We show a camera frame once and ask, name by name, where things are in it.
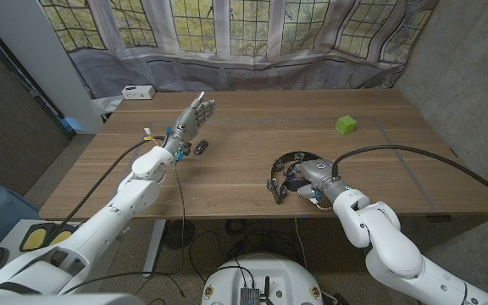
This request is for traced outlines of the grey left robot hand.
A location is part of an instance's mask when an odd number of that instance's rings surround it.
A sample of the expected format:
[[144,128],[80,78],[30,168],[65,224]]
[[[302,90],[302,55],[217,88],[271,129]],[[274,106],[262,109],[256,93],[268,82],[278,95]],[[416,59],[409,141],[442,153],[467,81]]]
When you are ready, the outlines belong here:
[[187,156],[191,151],[191,140],[198,134],[201,126],[214,114],[215,101],[203,102],[204,95],[205,92],[201,91],[175,121],[174,128],[167,135],[162,145],[170,153],[175,155],[182,153]]

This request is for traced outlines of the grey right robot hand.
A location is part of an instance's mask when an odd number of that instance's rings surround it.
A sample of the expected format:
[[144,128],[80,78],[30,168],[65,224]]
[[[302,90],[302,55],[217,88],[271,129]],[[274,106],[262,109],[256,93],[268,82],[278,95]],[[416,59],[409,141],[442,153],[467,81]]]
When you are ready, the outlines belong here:
[[297,164],[297,173],[308,181],[305,186],[297,190],[298,194],[308,199],[320,194],[324,200],[334,202],[344,191],[351,190],[342,178],[332,174],[332,168],[332,162],[324,159],[308,160]]

